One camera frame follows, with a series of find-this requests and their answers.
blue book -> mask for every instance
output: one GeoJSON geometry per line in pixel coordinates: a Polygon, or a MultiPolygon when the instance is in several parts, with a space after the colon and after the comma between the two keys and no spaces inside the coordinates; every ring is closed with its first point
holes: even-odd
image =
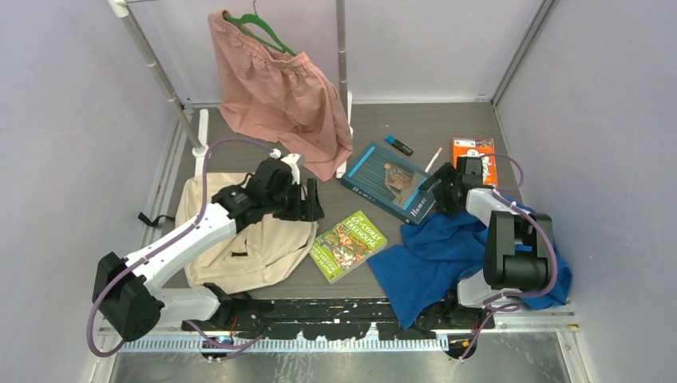
{"type": "Polygon", "coordinates": [[[428,175],[372,142],[341,184],[404,223],[418,225],[433,207],[432,193],[418,190],[428,175]]]}

wooden floor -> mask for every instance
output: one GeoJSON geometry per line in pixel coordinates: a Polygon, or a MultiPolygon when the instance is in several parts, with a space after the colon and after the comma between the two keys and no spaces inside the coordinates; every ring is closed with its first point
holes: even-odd
{"type": "MultiPolygon", "coordinates": [[[[209,142],[231,136],[231,131],[218,110],[210,109],[209,142]]],[[[199,113],[193,113],[192,125],[197,126],[199,113]]],[[[354,105],[351,126],[354,129],[354,155],[348,160],[348,168],[359,158],[371,141],[387,144],[385,135],[393,135],[414,150],[410,161],[424,168],[438,148],[444,151],[433,169],[449,160],[449,142],[453,137],[493,138],[497,152],[506,153],[496,116],[489,103],[457,104],[411,104],[411,105],[354,105]]],[[[187,142],[180,162],[176,183],[168,213],[173,215],[179,204],[181,191],[187,179],[193,176],[195,160],[187,142]]],[[[210,172],[253,172],[267,153],[250,144],[225,144],[216,151],[209,163],[210,172]]],[[[501,186],[516,184],[515,175],[507,161],[497,161],[498,182],[501,186]]],[[[302,177],[312,176],[303,170],[302,177]]],[[[519,194],[505,193],[519,198],[519,194]]],[[[402,243],[399,227],[401,222],[374,206],[359,195],[341,186],[337,180],[319,185],[320,203],[326,218],[319,223],[319,232],[325,231],[357,210],[367,217],[388,239],[388,244],[402,243]]],[[[173,229],[171,223],[164,229],[173,229]]],[[[166,287],[186,287],[183,271],[175,275],[166,287]]],[[[310,258],[306,257],[289,278],[274,286],[250,292],[255,298],[380,298],[383,290],[378,285],[369,266],[365,263],[354,269],[333,285],[329,285],[310,258]]]]}

book spine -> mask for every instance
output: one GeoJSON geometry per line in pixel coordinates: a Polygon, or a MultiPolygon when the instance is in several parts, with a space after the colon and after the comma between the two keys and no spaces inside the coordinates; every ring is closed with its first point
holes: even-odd
{"type": "Polygon", "coordinates": [[[350,190],[352,190],[356,194],[361,195],[362,197],[364,197],[364,199],[370,201],[374,205],[376,205],[376,206],[380,207],[381,209],[383,209],[383,210],[389,212],[390,214],[394,215],[395,217],[400,219],[402,222],[411,224],[411,221],[409,220],[409,218],[404,216],[400,211],[393,209],[388,204],[383,203],[380,199],[373,197],[372,195],[369,195],[368,193],[364,192],[357,185],[350,182],[347,178],[342,178],[341,184],[343,184],[343,186],[349,188],[350,190]]]}

green book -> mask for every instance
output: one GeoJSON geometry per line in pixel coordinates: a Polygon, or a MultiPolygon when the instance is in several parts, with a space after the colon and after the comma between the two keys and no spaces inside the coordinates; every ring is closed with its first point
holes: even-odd
{"type": "Polygon", "coordinates": [[[387,243],[386,237],[358,211],[316,238],[311,257],[327,281],[334,283],[387,243]]]}

blue cloth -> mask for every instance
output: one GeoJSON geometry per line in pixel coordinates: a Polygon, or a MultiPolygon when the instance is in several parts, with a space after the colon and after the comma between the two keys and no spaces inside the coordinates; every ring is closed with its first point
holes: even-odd
{"type": "MultiPolygon", "coordinates": [[[[405,246],[392,246],[367,262],[406,330],[421,310],[443,299],[460,278],[482,268],[489,229],[463,211],[454,218],[442,213],[428,215],[418,226],[402,225],[401,230],[405,246]]],[[[530,248],[516,246],[517,250],[530,248]]],[[[543,297],[524,299],[535,310],[566,304],[572,274],[557,247],[555,252],[558,266],[555,286],[543,297]]]]}

